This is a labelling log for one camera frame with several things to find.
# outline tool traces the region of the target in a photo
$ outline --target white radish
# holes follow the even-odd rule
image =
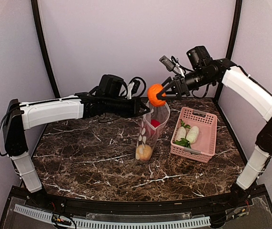
[[[183,126],[179,127],[175,136],[175,141],[180,141],[182,138],[185,138],[186,134],[187,130]]]
[[[194,144],[199,135],[199,128],[198,126],[193,126],[190,131],[188,132],[186,139],[190,142],[190,144]]]

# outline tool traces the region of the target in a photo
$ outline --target green leaves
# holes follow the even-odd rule
[[[188,124],[185,124],[184,121],[181,121],[181,126],[183,126],[184,128],[191,129],[191,126]]]
[[[183,146],[183,147],[187,147],[187,148],[190,148],[190,149],[191,149],[191,144],[190,144],[190,142],[189,142],[187,139],[185,139],[185,138],[182,138],[180,141],[176,140],[176,141],[174,142],[174,144],[177,144],[177,145],[179,145],[179,146]]]

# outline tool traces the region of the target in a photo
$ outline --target orange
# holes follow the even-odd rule
[[[160,100],[157,99],[157,94],[161,92],[163,89],[163,86],[159,83],[152,85],[148,91],[147,91],[147,96],[149,98],[150,103],[153,106],[163,106],[165,105],[166,101],[165,100]]]

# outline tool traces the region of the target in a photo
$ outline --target brown marble surface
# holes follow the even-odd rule
[[[243,161],[211,99],[169,102],[170,119],[149,163],[135,161],[141,118],[49,124],[33,156],[48,193],[108,201],[163,201],[229,192]],[[215,156],[206,164],[170,154],[183,106],[216,114]]]

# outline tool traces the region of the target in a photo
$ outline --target pink basket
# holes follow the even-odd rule
[[[174,144],[174,139],[181,120],[199,127],[197,141],[191,145],[192,149]],[[207,163],[215,155],[217,116],[214,114],[183,107],[177,120],[176,128],[171,139],[171,153]]]

